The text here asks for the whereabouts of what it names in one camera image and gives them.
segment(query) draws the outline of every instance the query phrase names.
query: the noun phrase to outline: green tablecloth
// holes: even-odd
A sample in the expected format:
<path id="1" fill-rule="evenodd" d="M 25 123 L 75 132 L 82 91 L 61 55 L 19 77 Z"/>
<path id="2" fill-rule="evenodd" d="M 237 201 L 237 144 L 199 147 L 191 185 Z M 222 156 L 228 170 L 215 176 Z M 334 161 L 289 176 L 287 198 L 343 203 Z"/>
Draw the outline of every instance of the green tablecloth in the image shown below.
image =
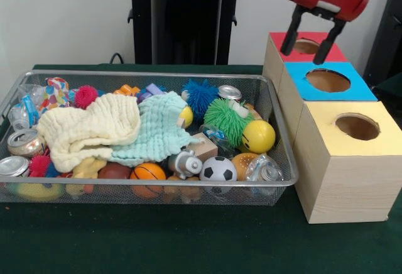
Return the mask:
<path id="1" fill-rule="evenodd" d="M 261 73 L 257 66 L 35 68 Z M 0 271 L 402 273 L 401 195 L 389 218 L 309 225 L 293 187 L 274 207 L 0 204 Z"/>

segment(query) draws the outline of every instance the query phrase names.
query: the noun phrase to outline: white wall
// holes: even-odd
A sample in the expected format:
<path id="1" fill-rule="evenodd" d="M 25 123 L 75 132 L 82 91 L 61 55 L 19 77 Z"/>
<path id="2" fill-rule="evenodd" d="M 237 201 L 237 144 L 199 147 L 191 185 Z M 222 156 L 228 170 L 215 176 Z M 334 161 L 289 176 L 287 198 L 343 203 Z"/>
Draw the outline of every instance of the white wall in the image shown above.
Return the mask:
<path id="1" fill-rule="evenodd" d="M 363 72 L 386 0 L 371 0 L 347 25 L 338 44 Z M 238 0 L 230 63 L 262 64 L 269 31 L 288 28 L 293 3 Z M 105 63 L 114 52 L 134 60 L 131 0 L 0 0 L 0 99 L 20 73 L 36 63 Z M 331 24 L 308 17 L 301 28 L 328 31 Z"/>

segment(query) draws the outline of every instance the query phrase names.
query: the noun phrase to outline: black cable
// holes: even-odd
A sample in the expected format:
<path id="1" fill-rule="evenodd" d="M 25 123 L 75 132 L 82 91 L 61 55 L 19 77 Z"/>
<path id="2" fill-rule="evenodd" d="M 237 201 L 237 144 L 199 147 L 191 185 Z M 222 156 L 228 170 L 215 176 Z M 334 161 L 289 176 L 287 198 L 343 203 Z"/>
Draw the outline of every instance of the black cable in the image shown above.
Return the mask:
<path id="1" fill-rule="evenodd" d="M 112 58 L 111 58 L 111 61 L 110 61 L 109 63 L 113 63 L 113 61 L 114 61 L 114 59 L 115 59 L 116 57 L 119 57 L 121 64 L 124 63 L 124 60 L 123 60 L 122 56 L 120 55 L 120 53 L 117 53 L 117 52 L 116 52 L 115 54 L 113 54 L 113 56 L 112 56 Z"/>

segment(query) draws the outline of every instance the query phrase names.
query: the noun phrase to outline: box with hole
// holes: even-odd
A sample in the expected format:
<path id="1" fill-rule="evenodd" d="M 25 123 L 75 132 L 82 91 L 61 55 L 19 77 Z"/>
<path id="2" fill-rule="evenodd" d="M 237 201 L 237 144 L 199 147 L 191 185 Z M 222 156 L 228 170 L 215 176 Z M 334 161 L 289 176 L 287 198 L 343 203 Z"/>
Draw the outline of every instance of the box with hole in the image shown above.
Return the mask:
<path id="1" fill-rule="evenodd" d="M 295 139 L 304 101 L 377 101 L 349 62 L 287 62 L 278 99 L 290 134 Z"/>
<path id="2" fill-rule="evenodd" d="M 299 32 L 295 47 L 289 56 L 283 55 L 281 45 L 286 33 L 270 33 L 266 47 L 263 75 L 269 77 L 276 91 L 279 90 L 281 77 L 286 70 L 286 62 L 307 62 L 312 63 L 321 42 L 326 39 L 325 32 Z M 347 62 L 346 57 L 340 48 L 334 44 L 328 54 L 327 62 Z"/>
<path id="3" fill-rule="evenodd" d="M 402 187 L 402 131 L 381 102 L 306 102 L 293 145 L 309 223 L 385 221 Z"/>

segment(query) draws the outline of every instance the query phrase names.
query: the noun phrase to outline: wire mesh basket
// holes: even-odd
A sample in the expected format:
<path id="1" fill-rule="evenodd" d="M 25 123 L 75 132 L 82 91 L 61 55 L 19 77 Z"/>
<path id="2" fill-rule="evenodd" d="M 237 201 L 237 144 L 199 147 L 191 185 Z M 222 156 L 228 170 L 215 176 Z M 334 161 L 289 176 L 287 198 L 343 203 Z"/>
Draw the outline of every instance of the wire mesh basket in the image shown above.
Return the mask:
<path id="1" fill-rule="evenodd" d="M 18 86 L 45 85 L 48 77 L 65 79 L 71 89 L 90 84 L 113 92 L 123 84 L 144 88 L 150 83 L 180 93 L 189 79 L 208 79 L 215 86 L 232 85 L 243 99 L 271 123 L 276 143 L 268 155 L 280 166 L 284 181 L 206 182 L 170 180 L 109 180 L 76 178 L 0 177 L 0 202 L 57 202 L 93 204 L 209 204 L 273 206 L 286 187 L 296 183 L 298 170 L 283 121 L 281 109 L 270 80 L 260 75 L 165 74 L 140 72 L 42 71 L 28 72 L 16 81 L 3 103 L 0 125 L 0 158 L 9 156 L 7 139 L 13 132 L 7 120 L 10 108 L 18 103 Z M 196 124 L 188 132 L 198 133 Z"/>

